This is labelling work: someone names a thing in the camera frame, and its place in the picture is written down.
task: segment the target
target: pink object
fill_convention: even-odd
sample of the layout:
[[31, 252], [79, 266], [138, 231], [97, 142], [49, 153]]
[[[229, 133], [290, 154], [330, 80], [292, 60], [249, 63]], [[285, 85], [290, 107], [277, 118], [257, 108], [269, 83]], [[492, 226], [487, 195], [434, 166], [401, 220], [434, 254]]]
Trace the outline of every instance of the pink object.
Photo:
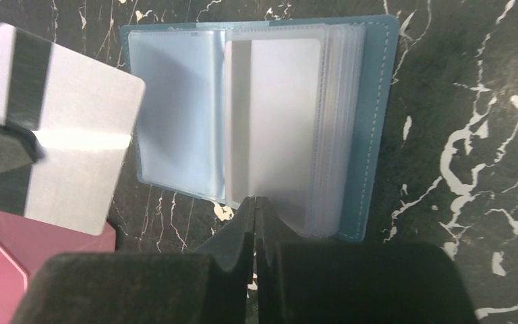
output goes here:
[[115, 230], [106, 223], [99, 236], [0, 212], [0, 324], [11, 321], [28, 282], [61, 252], [112, 252]]

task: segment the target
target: blue card holder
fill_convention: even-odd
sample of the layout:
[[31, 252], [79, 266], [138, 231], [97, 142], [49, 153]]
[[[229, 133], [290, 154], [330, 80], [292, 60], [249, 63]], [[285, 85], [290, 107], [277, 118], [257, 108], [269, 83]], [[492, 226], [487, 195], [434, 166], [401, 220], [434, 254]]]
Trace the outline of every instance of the blue card holder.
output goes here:
[[[271, 174], [265, 173], [265, 170], [253, 169], [257, 168], [255, 163], [259, 159], [257, 156], [261, 156], [266, 165], [269, 165], [269, 160], [282, 161], [282, 164], [287, 166], [301, 165], [304, 159], [293, 161], [287, 155], [281, 156], [268, 152], [256, 143], [262, 142], [264, 137], [268, 138], [270, 132], [265, 132], [264, 135], [254, 132], [253, 130], [261, 130], [262, 126], [253, 116], [260, 116], [261, 111], [269, 109], [275, 111], [281, 108], [270, 108], [271, 105], [269, 105], [269, 108], [256, 109], [251, 104], [251, 109], [239, 109], [238, 103], [241, 101], [238, 100], [241, 96], [248, 101], [255, 101], [255, 98], [264, 98], [268, 94], [266, 90], [259, 91], [260, 96], [253, 91], [247, 93], [241, 90], [243, 89], [241, 84], [247, 84], [247, 82], [257, 84], [256, 79], [260, 79], [257, 75], [260, 74], [260, 70], [267, 67], [267, 65], [261, 65], [255, 67], [253, 73], [248, 71], [248, 74], [245, 74], [241, 71], [246, 71], [246, 65], [242, 65], [241, 62], [251, 61], [253, 65], [254, 62], [261, 61], [256, 59], [261, 48], [265, 48], [265, 53], [269, 52], [269, 46], [283, 48], [281, 47], [283, 43], [273, 43], [268, 38], [303, 39], [309, 38], [304, 35], [309, 35], [312, 31], [312, 38], [319, 38], [321, 44], [320, 57], [323, 61], [319, 67], [321, 75], [324, 77], [324, 70], [329, 69], [333, 64], [338, 64], [344, 70], [345, 67], [350, 67], [347, 64], [348, 59], [342, 59], [346, 63], [332, 63], [333, 59], [328, 57], [328, 54], [332, 53], [328, 50], [329, 46], [333, 46], [334, 41], [331, 40], [328, 45], [326, 36], [323, 34], [320, 37], [317, 36], [321, 28], [333, 29], [333, 26], [352, 26], [363, 35], [359, 37], [358, 43], [350, 45], [359, 51], [359, 59], [356, 59], [359, 62], [353, 67], [356, 71], [352, 82], [355, 88], [352, 97], [354, 102], [350, 104], [351, 109], [348, 111], [332, 109], [325, 111], [321, 108], [325, 103], [329, 106], [331, 103], [340, 103], [341, 100], [337, 95], [335, 101], [329, 100], [329, 96], [325, 96], [326, 101], [324, 101], [321, 99], [324, 94], [318, 94], [315, 105], [319, 110], [317, 110], [318, 114], [314, 114], [314, 120], [318, 126], [314, 127], [313, 131], [314, 143], [310, 145], [309, 142], [308, 145], [304, 145], [304, 152], [297, 148], [294, 150], [297, 152], [288, 154], [300, 156], [304, 153], [304, 156], [307, 156], [309, 152], [316, 152], [312, 154], [313, 161], [304, 163], [306, 167], [310, 166], [309, 171], [312, 171], [307, 185], [308, 190], [299, 193], [290, 192], [285, 188], [285, 184], [290, 183], [293, 186], [298, 184], [295, 184], [297, 179], [287, 175], [289, 172], [279, 170], [279, 173]], [[245, 36], [241, 37], [245, 32], [249, 35], [256, 34], [247, 39]], [[270, 36], [276, 33], [279, 33], [279, 36]], [[362, 241], [368, 220], [398, 33], [399, 22], [393, 16], [122, 27], [120, 37], [125, 68], [133, 75], [141, 77], [146, 83], [144, 102], [135, 132], [138, 179], [147, 184], [196, 198], [227, 203], [232, 207], [237, 207], [239, 203], [239, 198], [234, 198], [239, 190], [234, 188], [252, 188], [251, 192], [243, 190], [243, 194], [267, 196], [276, 201], [276, 206], [279, 203], [277, 199], [283, 197], [278, 205], [279, 213], [283, 211], [283, 214], [303, 215], [301, 217], [304, 219], [301, 218], [298, 222], [292, 217], [285, 219], [282, 216], [283, 220], [301, 235], [335, 235], [344, 241]], [[297, 46], [307, 48], [308, 44], [298, 42]], [[284, 56], [284, 53], [279, 53], [273, 55], [273, 59], [278, 60]], [[308, 55], [296, 55], [295, 58], [303, 59], [303, 56]], [[241, 79], [243, 81], [240, 82], [239, 75], [236, 78], [235, 72], [231, 78], [232, 72], [226, 72], [229, 68], [236, 70], [238, 74], [245, 74], [245, 78]], [[302, 73], [302, 70], [307, 69], [298, 69], [297, 73]], [[226, 83], [231, 84], [233, 89], [226, 91]], [[262, 87], [275, 89], [275, 85], [265, 83], [252, 88], [257, 90]], [[327, 128], [320, 127], [330, 120], [338, 123], [342, 119], [347, 119], [344, 127], [337, 126], [337, 130], [332, 130], [331, 133], [326, 133]], [[287, 122], [285, 125], [290, 125], [291, 129], [296, 129], [298, 132], [301, 126], [295, 125], [296, 123], [299, 122]], [[347, 136], [348, 141], [340, 140], [341, 136]], [[347, 143], [348, 147], [342, 147], [344, 143]], [[272, 156], [265, 157], [265, 152]], [[329, 158], [337, 153], [344, 157]], [[344, 174], [338, 173], [337, 176], [328, 169], [340, 169], [340, 160], [345, 161]], [[242, 174], [250, 174], [243, 184], [239, 181]], [[256, 184], [262, 177], [268, 178], [268, 184], [273, 182], [281, 182], [281, 184], [274, 184], [272, 188], [265, 189], [263, 184]], [[322, 187], [334, 189], [317, 192], [317, 189]], [[340, 190], [343, 194], [336, 194], [339, 192], [336, 188], [343, 188]], [[338, 205], [339, 217], [335, 217], [336, 221], [333, 221], [332, 217], [321, 220], [321, 215], [332, 207], [325, 204], [336, 196], [340, 196], [340, 199], [333, 202]], [[330, 231], [316, 232], [316, 228], [325, 227]]]

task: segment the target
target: marble countertop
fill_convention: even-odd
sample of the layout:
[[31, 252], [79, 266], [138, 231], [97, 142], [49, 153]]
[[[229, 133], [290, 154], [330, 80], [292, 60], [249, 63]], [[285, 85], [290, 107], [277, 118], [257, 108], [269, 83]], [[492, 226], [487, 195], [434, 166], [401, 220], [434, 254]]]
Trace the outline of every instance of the marble countertop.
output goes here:
[[[365, 241], [443, 248], [478, 318], [518, 323], [518, 0], [0, 0], [0, 22], [119, 68], [126, 24], [384, 13], [400, 42]], [[185, 252], [232, 215], [138, 183], [131, 149], [109, 221], [121, 250]]]

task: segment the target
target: pink tray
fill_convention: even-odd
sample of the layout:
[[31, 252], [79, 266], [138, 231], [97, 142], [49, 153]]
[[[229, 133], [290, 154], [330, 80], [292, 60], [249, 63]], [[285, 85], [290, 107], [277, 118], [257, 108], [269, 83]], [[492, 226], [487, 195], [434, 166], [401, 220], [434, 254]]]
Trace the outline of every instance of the pink tray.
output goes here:
[[106, 223], [99, 236], [0, 212], [0, 324], [11, 321], [30, 278], [61, 252], [111, 252], [116, 232]]

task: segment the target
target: card holder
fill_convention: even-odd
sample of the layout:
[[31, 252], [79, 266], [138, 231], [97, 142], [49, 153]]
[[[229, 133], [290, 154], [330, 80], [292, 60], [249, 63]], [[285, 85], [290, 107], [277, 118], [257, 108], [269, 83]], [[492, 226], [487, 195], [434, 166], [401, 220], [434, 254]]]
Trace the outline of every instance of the card holder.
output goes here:
[[125, 26], [146, 83], [138, 179], [309, 237], [360, 241], [397, 42], [392, 16]]

